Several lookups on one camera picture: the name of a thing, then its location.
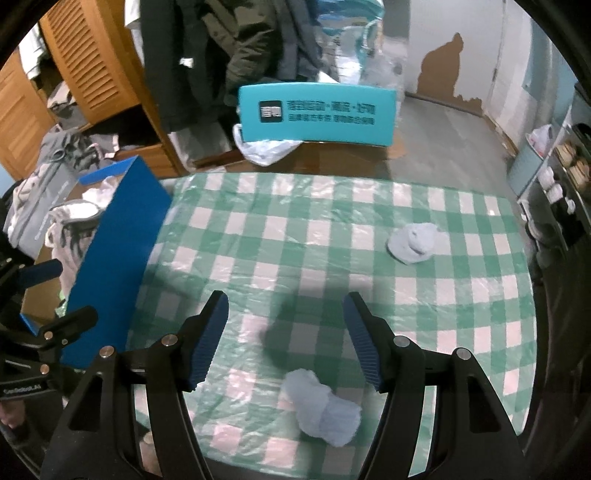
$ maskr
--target ribbed blue pad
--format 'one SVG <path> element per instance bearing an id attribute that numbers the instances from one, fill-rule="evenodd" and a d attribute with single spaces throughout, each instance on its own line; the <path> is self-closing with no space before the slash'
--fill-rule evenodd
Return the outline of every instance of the ribbed blue pad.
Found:
<path id="1" fill-rule="evenodd" d="M 363 370 L 365 380 L 367 383 L 372 384 L 376 390 L 379 390 L 383 379 L 379 369 L 378 350 L 359 314 L 359 310 L 355 306 L 355 302 L 349 295 L 346 295 L 343 300 L 343 317 L 355 347 L 357 358 L 361 363 L 361 370 Z"/>
<path id="2" fill-rule="evenodd" d="M 189 375 L 189 384 L 195 389 L 198 384 L 205 380 L 207 371 L 212 364 L 212 359 L 217 350 L 222 332 L 228 321 L 230 305 L 228 296 L 224 293 L 220 296 L 212 315 L 209 317 L 207 326 L 203 331 L 201 338 L 195 345 L 191 356 L 191 373 Z"/>

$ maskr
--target table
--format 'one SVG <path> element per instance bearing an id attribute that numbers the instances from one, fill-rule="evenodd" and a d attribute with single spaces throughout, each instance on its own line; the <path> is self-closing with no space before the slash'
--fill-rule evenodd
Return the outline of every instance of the table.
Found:
<path id="1" fill-rule="evenodd" d="M 404 265 L 389 235 L 439 226 L 433 258 Z M 395 333 L 422 348 L 473 351 L 521 431 L 535 370 L 535 314 L 508 200 L 391 181 L 270 173 L 196 174 L 177 182 L 129 336 L 143 348 L 225 291 L 230 316 L 207 380 L 185 398 L 203 453 L 261 472 L 355 476 L 385 396 L 365 384 L 342 319 L 359 291 Z M 333 448 L 298 429 L 280 398 L 285 374 L 313 370 L 362 406 L 352 442 Z M 424 469 L 434 390 L 426 392 L 411 473 Z M 138 418 L 147 423 L 145 394 Z"/>

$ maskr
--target metal screw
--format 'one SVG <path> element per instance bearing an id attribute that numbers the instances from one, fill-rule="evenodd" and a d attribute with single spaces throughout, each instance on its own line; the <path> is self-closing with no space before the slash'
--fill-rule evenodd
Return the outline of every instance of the metal screw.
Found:
<path id="1" fill-rule="evenodd" d="M 99 355 L 102 358 L 109 358 L 113 353 L 115 353 L 115 348 L 110 345 L 104 346 L 99 350 Z"/>
<path id="2" fill-rule="evenodd" d="M 173 346 L 178 342 L 178 337 L 172 333 L 169 333 L 168 335 L 164 335 L 160 341 L 164 346 Z"/>
<path id="3" fill-rule="evenodd" d="M 410 345 L 410 340 L 404 335 L 397 335 L 394 337 L 394 343 L 399 347 L 404 348 Z"/>
<path id="4" fill-rule="evenodd" d="M 460 357 L 462 360 L 469 360 L 472 354 L 470 350 L 466 350 L 465 348 L 459 348 L 456 350 L 456 355 Z"/>

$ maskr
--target gray floor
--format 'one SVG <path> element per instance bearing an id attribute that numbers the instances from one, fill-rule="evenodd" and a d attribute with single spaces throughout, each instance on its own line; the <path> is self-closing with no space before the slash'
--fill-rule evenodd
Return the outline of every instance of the gray floor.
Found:
<path id="1" fill-rule="evenodd" d="M 508 198 L 531 263 L 535 246 L 507 183 L 509 155 L 488 124 L 469 113 L 406 97 L 397 128 L 407 154 L 388 161 L 390 177 Z"/>

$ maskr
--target green and white tablecloth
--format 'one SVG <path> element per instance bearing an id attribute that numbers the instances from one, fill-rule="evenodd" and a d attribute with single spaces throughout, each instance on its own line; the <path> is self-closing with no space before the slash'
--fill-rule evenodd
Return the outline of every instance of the green and white tablecloth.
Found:
<path id="1" fill-rule="evenodd" d="M 441 230 L 435 256 L 404 265 L 386 249 L 410 222 Z M 230 317 L 206 382 L 186 394 L 203 453 L 263 472 L 348 479 L 359 472 L 385 396 L 365 384 L 342 319 L 359 291 L 395 333 L 422 348 L 476 354 L 521 431 L 535 368 L 535 317 L 509 201 L 454 189 L 288 174 L 210 173 L 180 179 L 138 296 L 129 337 L 143 348 L 176 332 L 213 290 Z M 287 372 L 313 370 L 362 406 L 353 441 L 303 434 L 280 398 Z M 147 421 L 138 394 L 138 416 Z M 424 405 L 412 473 L 424 469 L 434 390 Z"/>

